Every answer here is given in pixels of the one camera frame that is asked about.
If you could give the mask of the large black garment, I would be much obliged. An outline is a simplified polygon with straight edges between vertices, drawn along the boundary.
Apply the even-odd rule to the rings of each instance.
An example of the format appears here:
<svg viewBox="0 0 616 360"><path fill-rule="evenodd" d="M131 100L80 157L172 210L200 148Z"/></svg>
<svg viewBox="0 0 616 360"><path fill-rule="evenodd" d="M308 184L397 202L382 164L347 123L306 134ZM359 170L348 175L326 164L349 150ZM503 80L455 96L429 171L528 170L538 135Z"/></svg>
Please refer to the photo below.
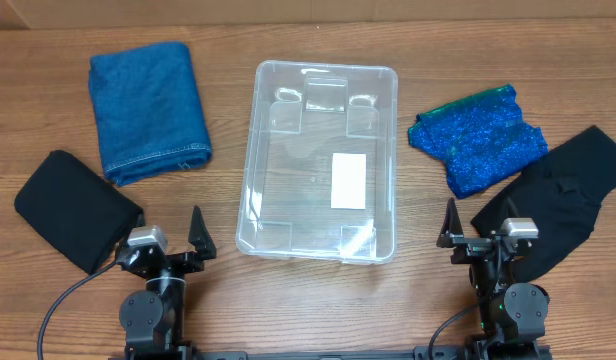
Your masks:
<svg viewBox="0 0 616 360"><path fill-rule="evenodd" d="M512 216L539 229L530 253L513 263L518 282L531 282L563 261L594 231L604 198L616 188L616 142L592 126L522 170L471 220L485 237Z"/></svg>

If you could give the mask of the black cloth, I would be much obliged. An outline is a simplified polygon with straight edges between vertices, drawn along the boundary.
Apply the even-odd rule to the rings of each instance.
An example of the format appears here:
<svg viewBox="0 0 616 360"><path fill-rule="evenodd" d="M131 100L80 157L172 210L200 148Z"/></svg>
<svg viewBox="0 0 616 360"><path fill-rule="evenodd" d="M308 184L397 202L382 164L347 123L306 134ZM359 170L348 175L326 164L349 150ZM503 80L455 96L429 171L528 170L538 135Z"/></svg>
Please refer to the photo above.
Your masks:
<svg viewBox="0 0 616 360"><path fill-rule="evenodd" d="M127 238L143 209L72 154L49 153L14 199L19 215L89 275Z"/></svg>

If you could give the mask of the blue glitter fabric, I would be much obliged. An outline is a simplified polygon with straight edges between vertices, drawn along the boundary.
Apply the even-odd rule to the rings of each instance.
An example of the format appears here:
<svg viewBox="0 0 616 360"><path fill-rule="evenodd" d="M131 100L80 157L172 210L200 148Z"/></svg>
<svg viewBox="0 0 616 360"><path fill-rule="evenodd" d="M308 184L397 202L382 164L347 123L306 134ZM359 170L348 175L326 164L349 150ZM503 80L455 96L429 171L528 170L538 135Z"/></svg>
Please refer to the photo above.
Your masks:
<svg viewBox="0 0 616 360"><path fill-rule="evenodd" d="M539 127L523 118L510 85L487 89L420 113L409 144L441 161L459 199L482 192L547 154Z"/></svg>

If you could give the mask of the blue denim cloth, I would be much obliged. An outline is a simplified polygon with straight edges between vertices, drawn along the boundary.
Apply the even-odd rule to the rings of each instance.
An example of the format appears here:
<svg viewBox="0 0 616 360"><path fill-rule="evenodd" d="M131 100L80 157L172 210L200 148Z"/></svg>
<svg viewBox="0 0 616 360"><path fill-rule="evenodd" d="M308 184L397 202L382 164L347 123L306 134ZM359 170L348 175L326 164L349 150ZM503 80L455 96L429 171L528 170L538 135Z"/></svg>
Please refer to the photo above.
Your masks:
<svg viewBox="0 0 616 360"><path fill-rule="evenodd" d="M125 186L211 160L187 45L163 42L96 55L88 87L107 180Z"/></svg>

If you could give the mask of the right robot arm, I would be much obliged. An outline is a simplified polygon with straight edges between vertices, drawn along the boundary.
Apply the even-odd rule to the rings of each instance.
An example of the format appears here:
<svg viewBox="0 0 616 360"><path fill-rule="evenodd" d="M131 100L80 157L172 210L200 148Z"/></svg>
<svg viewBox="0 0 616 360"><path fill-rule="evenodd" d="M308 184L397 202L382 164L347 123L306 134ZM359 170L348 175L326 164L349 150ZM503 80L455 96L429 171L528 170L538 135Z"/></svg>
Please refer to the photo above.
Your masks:
<svg viewBox="0 0 616 360"><path fill-rule="evenodd" d="M481 335L468 336L454 347L458 359L550 359L550 348L538 345L545 335L550 298L540 286L517 281L513 261L527 255L539 230L530 218L507 218L485 238L464 235L455 200L447 202L444 222L436 242L451 248L454 265L467 265L477 302L446 320L432 335L427 357L441 351L434 343L454 321L472 311L480 317Z"/></svg>

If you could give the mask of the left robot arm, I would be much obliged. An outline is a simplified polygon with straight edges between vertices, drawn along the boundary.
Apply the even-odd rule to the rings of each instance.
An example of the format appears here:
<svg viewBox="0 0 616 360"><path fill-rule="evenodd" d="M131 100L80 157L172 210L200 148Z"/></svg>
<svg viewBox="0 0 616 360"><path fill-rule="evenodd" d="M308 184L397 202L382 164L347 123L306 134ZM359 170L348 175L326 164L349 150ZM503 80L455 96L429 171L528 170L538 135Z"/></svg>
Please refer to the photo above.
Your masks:
<svg viewBox="0 0 616 360"><path fill-rule="evenodd" d="M199 351L184 336L185 276L204 270L217 256L199 207L194 207L188 242L192 251L169 254L158 226L133 229L116 250L121 269L145 280L119 310L127 359L197 359Z"/></svg>

